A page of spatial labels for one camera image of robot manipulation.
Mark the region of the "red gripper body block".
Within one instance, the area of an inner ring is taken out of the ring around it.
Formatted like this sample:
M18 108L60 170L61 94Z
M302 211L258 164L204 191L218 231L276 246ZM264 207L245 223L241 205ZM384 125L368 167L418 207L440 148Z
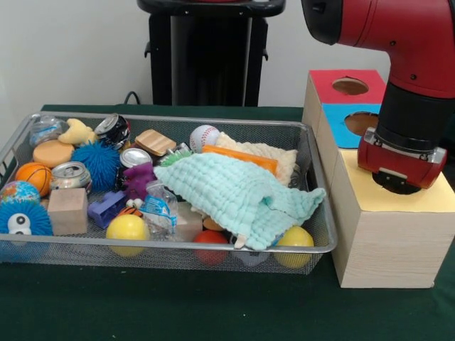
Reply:
M358 166L372 174L384 173L385 177L399 178L406 185L429 189L442 172L447 160L447 150L436 148L428 159L411 156L390 148L360 140Z

